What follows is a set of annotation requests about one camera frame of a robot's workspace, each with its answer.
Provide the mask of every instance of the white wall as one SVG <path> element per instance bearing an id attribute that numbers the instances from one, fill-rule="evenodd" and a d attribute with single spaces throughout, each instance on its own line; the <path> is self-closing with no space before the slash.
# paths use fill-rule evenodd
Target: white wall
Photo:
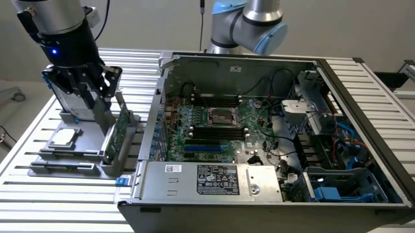
<path id="1" fill-rule="evenodd" d="M 107 1 L 82 2 L 99 8 L 103 19 Z M 207 0 L 205 48 L 213 3 Z M 0 79 L 42 80 L 46 57 L 25 32 L 11 2 L 0 0 L 0 7 Z M 362 57 L 377 71 L 396 71 L 405 59 L 415 59 L 414 0 L 282 0 L 282 7 L 290 32 L 278 54 Z M 98 44 L 197 50 L 199 28 L 198 0 L 113 0 Z"/>

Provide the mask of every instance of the motherboard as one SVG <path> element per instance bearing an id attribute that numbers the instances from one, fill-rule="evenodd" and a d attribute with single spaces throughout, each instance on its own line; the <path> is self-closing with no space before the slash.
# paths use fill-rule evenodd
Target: motherboard
<path id="1" fill-rule="evenodd" d="M 278 158 L 269 153 L 277 144 L 271 121 L 277 113 L 271 106 L 270 101 L 258 99 L 169 100 L 165 112 L 170 130 L 167 160 L 277 164 Z"/>

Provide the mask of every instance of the white label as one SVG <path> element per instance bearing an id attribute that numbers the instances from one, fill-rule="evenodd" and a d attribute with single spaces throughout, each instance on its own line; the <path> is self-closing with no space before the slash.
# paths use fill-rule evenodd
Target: white label
<path id="1" fill-rule="evenodd" d="M 242 72 L 242 67 L 231 67 L 231 72 Z"/>
<path id="2" fill-rule="evenodd" d="M 182 172 L 182 165 L 166 165 L 166 172 Z"/>

